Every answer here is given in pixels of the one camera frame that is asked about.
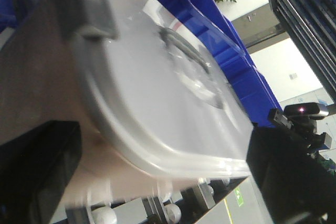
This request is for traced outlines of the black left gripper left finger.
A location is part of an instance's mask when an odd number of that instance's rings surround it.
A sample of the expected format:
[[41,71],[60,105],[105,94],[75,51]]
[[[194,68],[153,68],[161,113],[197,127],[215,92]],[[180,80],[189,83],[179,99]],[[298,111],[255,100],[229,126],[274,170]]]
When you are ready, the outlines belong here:
[[2,144],[1,223],[49,223],[81,156],[74,121],[49,121]]

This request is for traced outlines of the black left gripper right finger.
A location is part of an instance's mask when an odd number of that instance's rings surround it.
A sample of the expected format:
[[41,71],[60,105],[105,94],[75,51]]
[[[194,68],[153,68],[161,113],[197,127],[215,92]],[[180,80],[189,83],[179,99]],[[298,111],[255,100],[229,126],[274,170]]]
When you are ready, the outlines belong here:
[[335,176],[285,132],[254,128],[247,164],[274,223],[335,223]]

